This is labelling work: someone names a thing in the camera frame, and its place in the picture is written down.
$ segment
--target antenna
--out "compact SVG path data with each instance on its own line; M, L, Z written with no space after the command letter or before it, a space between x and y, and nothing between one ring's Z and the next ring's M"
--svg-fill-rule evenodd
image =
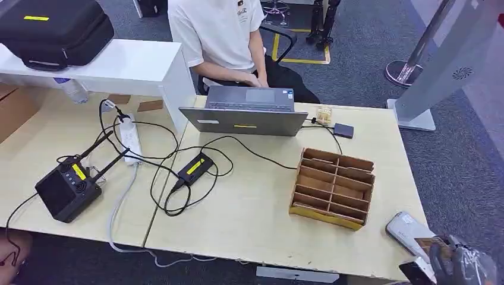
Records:
M104 136L102 136L99 140L97 140L93 145L91 145L91 147L89 147L88 149L86 149L80 156L79 156L79 161L83 158L85 158L86 156L88 156L91 151L93 151L97 146L99 146L102 142L104 142L108 137L110 137L110 135L112 135L113 131L109 131L108 133L106 133Z
M105 172L107 172L112 166L114 166L114 164L118 162L119 159L121 159L123 156L125 156L129 151L130 148L126 148L123 152L121 152L121 154L119 154L118 157L116 157L112 162L110 162L107 166L105 166L105 168L102 169L100 172L98 172L97 175L91 178L89 182L91 182L92 184L96 183L96 181L100 179L100 177L102 177L105 174Z

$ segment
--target black carrying case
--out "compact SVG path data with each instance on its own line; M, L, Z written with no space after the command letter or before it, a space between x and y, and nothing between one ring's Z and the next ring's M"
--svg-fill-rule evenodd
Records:
M0 43L38 70L86 65L113 36L95 0L19 0L0 17Z

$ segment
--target white power strip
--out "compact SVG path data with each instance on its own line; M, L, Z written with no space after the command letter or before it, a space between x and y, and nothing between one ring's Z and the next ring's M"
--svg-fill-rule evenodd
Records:
M119 131L121 132L121 142L124 146L129 147L130 151L142 155L140 147L140 139L138 137L137 125L132 123L135 120L133 114L128 114L130 118L124 118L124 122L119 123ZM129 156L136 156L135 154L129 152ZM141 163L138 159L132 159L130 157L124 157L124 161L128 165L134 163Z

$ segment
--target black power adapter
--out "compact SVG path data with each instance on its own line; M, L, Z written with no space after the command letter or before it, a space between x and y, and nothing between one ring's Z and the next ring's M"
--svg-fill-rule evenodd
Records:
M179 179L173 187L173 191L184 186L184 184L191 186L205 172L207 172L212 165L213 160L204 153L200 152L195 158L193 158L193 160L191 160L191 162L189 162L177 173Z

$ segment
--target black pants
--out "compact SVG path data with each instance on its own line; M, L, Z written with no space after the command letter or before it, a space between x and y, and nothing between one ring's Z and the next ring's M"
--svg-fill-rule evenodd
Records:
M297 74L297 72L287 67L280 66L273 61L269 55L264 56L264 61L266 62L266 73L268 76L267 80L269 87L292 88L294 89L295 102L320 104L319 98L306 88L303 83L303 78ZM245 83L233 81L214 79L212 79L212 81L224 86L248 86Z

